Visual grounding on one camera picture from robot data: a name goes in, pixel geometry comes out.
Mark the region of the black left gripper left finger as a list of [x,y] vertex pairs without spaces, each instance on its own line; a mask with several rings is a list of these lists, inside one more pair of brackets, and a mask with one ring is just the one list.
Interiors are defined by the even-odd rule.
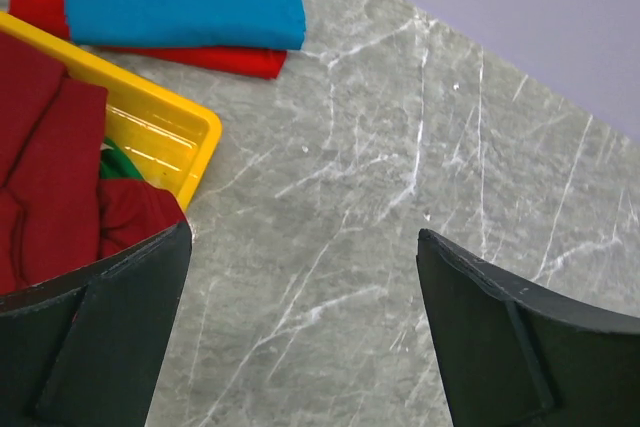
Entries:
[[2,425],[144,425],[191,252],[179,222],[2,296]]

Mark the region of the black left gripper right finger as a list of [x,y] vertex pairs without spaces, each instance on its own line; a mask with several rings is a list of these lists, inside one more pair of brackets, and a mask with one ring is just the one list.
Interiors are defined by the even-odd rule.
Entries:
[[638,318],[553,292],[429,229],[417,270],[454,425],[638,425]]

